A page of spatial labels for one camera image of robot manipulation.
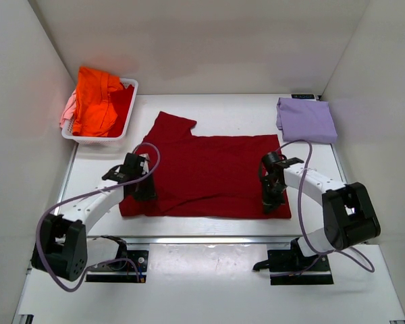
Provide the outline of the dark red t shirt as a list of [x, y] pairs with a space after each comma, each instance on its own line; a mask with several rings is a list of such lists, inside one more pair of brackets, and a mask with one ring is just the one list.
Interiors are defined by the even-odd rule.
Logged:
[[139, 154], [151, 163], [157, 198], [119, 204], [122, 217], [290, 219], [288, 204], [265, 214], [258, 176], [261, 158], [279, 148], [277, 135], [195, 136], [197, 122], [160, 112]]

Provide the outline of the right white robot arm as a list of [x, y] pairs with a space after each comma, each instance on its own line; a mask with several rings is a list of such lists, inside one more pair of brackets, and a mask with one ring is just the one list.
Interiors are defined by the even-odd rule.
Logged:
[[308, 196], [323, 211], [323, 227], [290, 242], [286, 255], [277, 260], [269, 257], [256, 263], [254, 271], [281, 265], [277, 276], [298, 276], [308, 271], [330, 253], [344, 253], [376, 238], [381, 226], [366, 187], [355, 182], [345, 184], [308, 168], [308, 161], [286, 158], [276, 152], [266, 154], [260, 162], [263, 212], [268, 215], [286, 203], [287, 188], [298, 191], [297, 203]]

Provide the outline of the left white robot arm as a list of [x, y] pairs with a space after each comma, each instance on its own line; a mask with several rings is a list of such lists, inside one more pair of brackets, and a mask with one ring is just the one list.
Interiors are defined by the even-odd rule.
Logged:
[[128, 153], [121, 165], [112, 167], [96, 187], [95, 194], [77, 198], [65, 214], [48, 213], [36, 231], [31, 265], [54, 273], [56, 278], [75, 281], [87, 271], [106, 267], [112, 271], [137, 269], [128, 257], [126, 242], [111, 235], [88, 239], [89, 231], [110, 210], [133, 198], [155, 200], [157, 194], [148, 154]]

